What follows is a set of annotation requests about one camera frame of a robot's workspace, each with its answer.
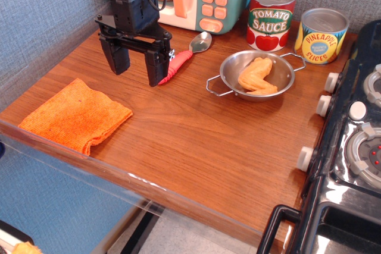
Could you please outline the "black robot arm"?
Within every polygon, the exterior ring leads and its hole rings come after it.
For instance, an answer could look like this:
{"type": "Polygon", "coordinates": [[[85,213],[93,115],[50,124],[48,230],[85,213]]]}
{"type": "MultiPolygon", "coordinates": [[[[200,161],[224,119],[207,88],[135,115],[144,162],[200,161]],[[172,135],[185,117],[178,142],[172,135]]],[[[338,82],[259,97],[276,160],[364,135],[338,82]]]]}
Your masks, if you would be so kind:
{"type": "Polygon", "coordinates": [[[168,75],[171,33],[158,20],[165,4],[158,0],[110,0],[112,14],[96,17],[99,39],[110,69],[120,75],[130,67],[129,52],[144,54],[149,85],[168,75]]]}

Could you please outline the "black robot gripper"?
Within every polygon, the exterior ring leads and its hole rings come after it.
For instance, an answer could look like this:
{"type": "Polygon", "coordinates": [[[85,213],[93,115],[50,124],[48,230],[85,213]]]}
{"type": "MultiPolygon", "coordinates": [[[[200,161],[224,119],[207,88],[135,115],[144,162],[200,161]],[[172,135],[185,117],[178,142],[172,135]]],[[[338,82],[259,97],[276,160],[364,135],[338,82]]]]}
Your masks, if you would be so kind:
{"type": "Polygon", "coordinates": [[[110,0],[110,3],[112,14],[99,15],[95,19],[103,34],[99,39],[110,69],[120,75],[130,67],[129,51],[122,47],[118,38],[152,39],[163,49],[145,53],[149,85],[157,86],[168,76],[169,63],[174,58],[171,34],[158,24],[158,0],[110,0]]]}

